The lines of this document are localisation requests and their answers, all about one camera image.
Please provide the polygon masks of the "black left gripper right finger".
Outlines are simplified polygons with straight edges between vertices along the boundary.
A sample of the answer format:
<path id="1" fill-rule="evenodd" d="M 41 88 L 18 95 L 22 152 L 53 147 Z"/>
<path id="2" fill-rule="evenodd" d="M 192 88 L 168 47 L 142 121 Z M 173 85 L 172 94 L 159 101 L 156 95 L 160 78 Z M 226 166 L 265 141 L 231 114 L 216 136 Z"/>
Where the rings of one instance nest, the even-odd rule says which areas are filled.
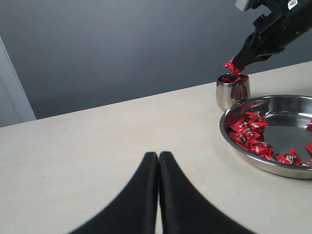
<path id="1" fill-rule="evenodd" d="M 212 205 L 189 181 L 171 152 L 159 156 L 164 234 L 252 234 Z"/>

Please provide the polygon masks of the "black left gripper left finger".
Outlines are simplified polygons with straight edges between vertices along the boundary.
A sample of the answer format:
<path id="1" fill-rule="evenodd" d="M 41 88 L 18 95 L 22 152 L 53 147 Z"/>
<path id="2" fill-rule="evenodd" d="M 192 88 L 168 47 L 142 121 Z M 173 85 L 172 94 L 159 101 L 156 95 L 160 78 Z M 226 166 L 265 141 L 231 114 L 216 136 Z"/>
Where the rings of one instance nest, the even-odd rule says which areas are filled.
<path id="1" fill-rule="evenodd" d="M 158 157 L 145 153 L 117 197 L 73 234 L 154 234 L 158 201 Z"/>

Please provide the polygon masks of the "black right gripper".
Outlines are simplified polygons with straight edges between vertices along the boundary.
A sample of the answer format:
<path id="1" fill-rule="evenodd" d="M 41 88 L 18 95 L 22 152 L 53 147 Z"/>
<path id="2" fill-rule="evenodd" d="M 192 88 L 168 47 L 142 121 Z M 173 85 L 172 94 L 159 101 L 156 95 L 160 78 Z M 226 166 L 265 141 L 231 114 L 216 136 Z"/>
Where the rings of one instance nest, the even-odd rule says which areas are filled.
<path id="1" fill-rule="evenodd" d="M 264 5 L 268 15 L 261 15 L 253 24 L 255 32 L 245 40 L 233 59 L 235 68 L 268 60 L 312 28 L 310 0 L 257 0 L 252 8 Z"/>

